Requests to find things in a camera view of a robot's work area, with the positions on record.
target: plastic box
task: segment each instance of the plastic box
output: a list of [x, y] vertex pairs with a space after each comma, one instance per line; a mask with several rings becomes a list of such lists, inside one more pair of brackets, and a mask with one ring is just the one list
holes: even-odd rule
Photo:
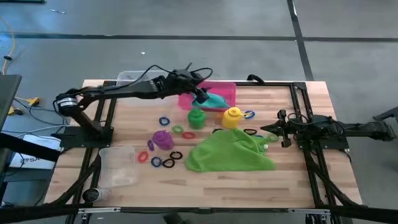
[[[131, 81], [139, 78], [145, 71], [124, 71], [119, 73], [117, 86], [125, 85]], [[161, 70], [151, 70], [148, 71], [138, 82], [148, 81], [156, 78], [160, 75], [167, 76], [168, 73]], [[143, 100], [139, 98], [121, 98], [118, 101], [122, 103], [127, 103], [132, 106], [170, 106], [176, 105], [178, 102], [178, 96], [168, 96], [164, 99], [154, 99], [154, 100]]]
[[131, 185], [138, 181], [136, 150], [132, 146], [101, 149], [101, 175], [98, 185], [111, 188]]
[[[209, 88], [209, 93], [222, 96], [230, 107], [234, 107], [236, 103], [236, 84], [233, 82], [207, 82], [198, 85], [199, 88]], [[191, 110], [193, 96], [192, 94], [182, 94], [178, 98], [178, 106], [183, 110]], [[227, 108], [200, 108], [203, 111], [224, 112]]]

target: purple cup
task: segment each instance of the purple cup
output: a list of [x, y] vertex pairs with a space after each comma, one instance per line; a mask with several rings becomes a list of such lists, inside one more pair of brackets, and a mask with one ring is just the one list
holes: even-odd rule
[[167, 131], [155, 132], [152, 140], [161, 150], [168, 151], [174, 147], [172, 136]]

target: purple object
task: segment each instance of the purple object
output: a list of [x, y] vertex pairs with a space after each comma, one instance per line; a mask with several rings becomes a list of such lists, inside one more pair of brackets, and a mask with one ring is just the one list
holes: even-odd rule
[[154, 143], [152, 142], [152, 140], [148, 140], [147, 145], [149, 150], [155, 151]]
[[161, 150], [167, 151], [174, 147], [172, 136], [167, 131], [155, 132], [152, 140]]

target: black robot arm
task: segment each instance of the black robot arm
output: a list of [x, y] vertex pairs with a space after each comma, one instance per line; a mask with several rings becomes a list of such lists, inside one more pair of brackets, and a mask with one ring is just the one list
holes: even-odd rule
[[331, 116], [315, 114], [309, 120], [301, 114], [295, 118], [291, 118], [292, 115], [295, 113], [286, 114], [286, 110], [280, 110], [277, 114], [278, 121], [261, 129], [282, 136], [282, 147], [289, 147], [292, 144], [288, 134], [293, 134], [298, 143], [319, 141], [322, 146], [330, 149], [348, 148], [346, 137], [369, 137], [382, 141], [391, 141], [395, 138], [391, 127], [383, 121], [346, 124], [335, 121]]
[[[113, 130], [105, 129], [100, 125], [99, 121], [89, 119], [84, 110], [96, 100], [105, 100], [112, 98], [129, 98], [135, 97], [140, 99], [156, 99], [165, 98], [167, 96], [181, 95], [183, 93], [193, 93], [196, 100], [203, 103], [208, 99], [206, 90], [197, 86], [213, 73], [210, 68], [201, 68], [194, 71], [188, 71], [189, 66], [181, 70], [167, 71], [169, 74], [153, 78], [148, 81], [138, 82], [152, 67], [149, 67], [140, 78], [136, 81], [120, 86], [99, 86], [85, 87], [82, 89], [70, 89], [65, 93], [59, 94], [53, 102], [54, 108], [63, 116], [73, 118], [79, 125], [80, 129], [70, 128], [70, 132], [66, 134], [53, 134], [53, 136], [68, 142], [80, 142], [86, 145], [89, 142], [101, 142], [106, 140], [109, 142]], [[209, 70], [210, 74], [203, 78], [198, 71]]]

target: orange ring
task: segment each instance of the orange ring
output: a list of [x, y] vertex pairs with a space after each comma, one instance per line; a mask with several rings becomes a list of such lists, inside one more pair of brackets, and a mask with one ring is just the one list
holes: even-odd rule
[[149, 155], [147, 151], [142, 151], [138, 154], [138, 161], [139, 162], [145, 162], [148, 159]]

